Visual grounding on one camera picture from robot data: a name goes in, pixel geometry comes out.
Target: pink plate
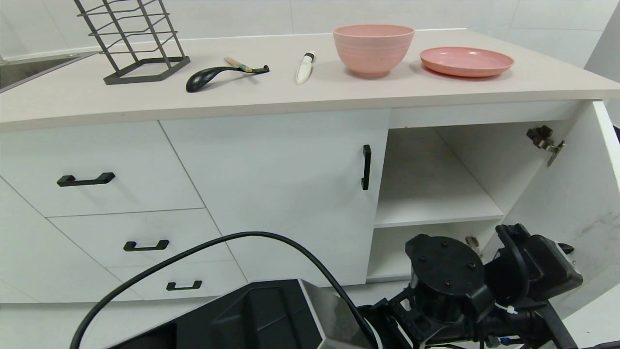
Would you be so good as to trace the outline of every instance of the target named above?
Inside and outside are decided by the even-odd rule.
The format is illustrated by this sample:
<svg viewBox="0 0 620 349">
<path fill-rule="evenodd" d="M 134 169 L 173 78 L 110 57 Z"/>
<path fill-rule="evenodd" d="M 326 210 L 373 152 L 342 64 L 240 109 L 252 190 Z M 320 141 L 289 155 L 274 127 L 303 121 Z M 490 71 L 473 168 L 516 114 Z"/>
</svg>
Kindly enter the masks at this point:
<svg viewBox="0 0 620 349">
<path fill-rule="evenodd" d="M 470 47 L 435 47 L 420 53 L 422 63 L 438 73 L 483 78 L 502 74 L 515 60 L 499 52 Z"/>
</svg>

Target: open cabinet door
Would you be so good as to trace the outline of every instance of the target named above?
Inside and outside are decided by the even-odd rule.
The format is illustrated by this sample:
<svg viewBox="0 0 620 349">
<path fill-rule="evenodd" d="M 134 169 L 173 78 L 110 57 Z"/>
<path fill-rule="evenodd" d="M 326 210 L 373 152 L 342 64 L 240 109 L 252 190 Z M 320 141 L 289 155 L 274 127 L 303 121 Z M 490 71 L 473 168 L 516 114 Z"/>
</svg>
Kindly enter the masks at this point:
<svg viewBox="0 0 620 349">
<path fill-rule="evenodd" d="M 603 102 L 584 104 L 564 140 L 504 220 L 575 247 L 569 258 L 584 282 L 552 300 L 563 317 L 620 283 L 620 144 Z M 494 238 L 485 259 L 497 247 Z"/>
</svg>

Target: white cabinet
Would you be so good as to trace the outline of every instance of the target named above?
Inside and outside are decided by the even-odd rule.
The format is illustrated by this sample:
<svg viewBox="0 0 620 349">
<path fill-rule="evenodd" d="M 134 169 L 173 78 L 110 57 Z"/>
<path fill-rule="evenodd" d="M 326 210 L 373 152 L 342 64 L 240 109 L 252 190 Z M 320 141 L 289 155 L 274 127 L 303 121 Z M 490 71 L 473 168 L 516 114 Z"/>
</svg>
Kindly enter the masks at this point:
<svg viewBox="0 0 620 349">
<path fill-rule="evenodd" d="M 221 236 L 206 209 L 80 215 L 50 221 L 106 268 L 152 266 Z M 227 260 L 234 259 L 221 243 L 177 264 Z"/>
<path fill-rule="evenodd" d="M 36 301 L 95 302 L 120 284 L 1 178 L 0 240 L 0 279 Z M 117 300 L 135 299 L 125 291 Z"/>
<path fill-rule="evenodd" d="M 45 217 L 204 207 L 156 121 L 0 134 L 0 143 L 0 175 Z"/>
<path fill-rule="evenodd" d="M 570 297 L 560 296 L 565 299 L 559 304 L 577 310 L 620 283 L 620 274 L 609 272 L 620 264 L 620 145 L 600 101 L 588 103 L 565 140 L 567 146 L 550 167 L 540 168 L 505 221 L 575 247 L 570 258 L 584 284 Z M 489 244 L 485 255 L 492 257 L 497 245 Z"/>
<path fill-rule="evenodd" d="M 494 227 L 521 223 L 575 247 L 584 285 L 560 305 L 578 309 L 620 283 L 611 272 L 620 265 L 620 144 L 603 102 L 565 110 L 548 121 L 390 130 L 368 281 L 409 278 L 404 244 L 420 233 L 474 237 L 489 261 L 501 247 Z M 526 136 L 542 125 L 566 143 L 551 164 Z"/>
<path fill-rule="evenodd" d="M 342 284 L 366 281 L 389 110 L 162 121 L 222 234 L 292 238 Z M 368 190 L 363 149 L 370 146 Z M 281 242 L 228 243 L 248 281 L 327 281 Z"/>
</svg>

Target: cabinet hinge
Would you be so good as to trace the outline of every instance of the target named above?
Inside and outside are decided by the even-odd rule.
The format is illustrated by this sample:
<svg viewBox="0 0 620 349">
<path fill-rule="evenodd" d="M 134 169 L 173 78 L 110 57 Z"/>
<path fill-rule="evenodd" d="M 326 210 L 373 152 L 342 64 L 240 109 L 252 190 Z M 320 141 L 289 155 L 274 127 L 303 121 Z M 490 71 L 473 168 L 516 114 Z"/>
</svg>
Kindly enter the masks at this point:
<svg viewBox="0 0 620 349">
<path fill-rule="evenodd" d="M 476 255 L 482 258 L 482 253 L 480 252 L 480 243 L 478 242 L 478 239 L 476 239 L 475 237 L 465 237 L 465 243 L 472 250 L 474 250 Z"/>
<path fill-rule="evenodd" d="M 543 149 L 551 153 L 551 158 L 547 161 L 547 167 L 551 166 L 557 155 L 566 145 L 564 141 L 561 141 L 558 145 L 554 145 L 553 139 L 550 138 L 552 134 L 553 130 L 547 125 L 528 130 L 528 137 L 532 140 L 536 148 Z"/>
</svg>

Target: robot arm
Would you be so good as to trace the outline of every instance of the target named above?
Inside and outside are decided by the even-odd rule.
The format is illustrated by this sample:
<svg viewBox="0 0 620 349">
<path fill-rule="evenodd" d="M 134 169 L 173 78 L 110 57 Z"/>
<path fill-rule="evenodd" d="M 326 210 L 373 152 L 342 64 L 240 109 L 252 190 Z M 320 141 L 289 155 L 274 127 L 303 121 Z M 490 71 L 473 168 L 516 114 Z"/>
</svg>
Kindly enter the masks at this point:
<svg viewBox="0 0 620 349">
<path fill-rule="evenodd" d="M 386 348 L 491 344 L 519 336 L 533 349 L 549 342 L 577 349 L 548 299 L 581 285 L 581 274 L 558 244 L 531 236 L 520 224 L 499 225 L 496 232 L 504 247 L 484 266 L 467 245 L 451 238 L 422 234 L 406 243 L 409 287 L 361 308 Z"/>
<path fill-rule="evenodd" d="M 379 349 L 454 349 L 450 343 L 473 341 L 481 347 L 522 343 L 525 349 L 552 344 L 578 349 L 548 301 L 583 283 L 565 254 L 572 247 L 532 236 L 520 224 L 495 229 L 504 247 L 486 265 L 458 240 L 414 237 L 405 245 L 412 266 L 407 287 L 390 300 L 357 308 L 297 243 L 264 232 L 228 235 L 169 258 L 112 291 L 82 321 L 71 348 L 79 346 L 96 313 L 141 278 L 216 243 L 262 236 L 309 256 L 341 296 L 298 279 L 254 282 L 112 348 L 370 349 L 380 343 Z M 504 338 L 514 336 L 519 339 Z M 588 349 L 620 349 L 620 342 Z"/>
</svg>

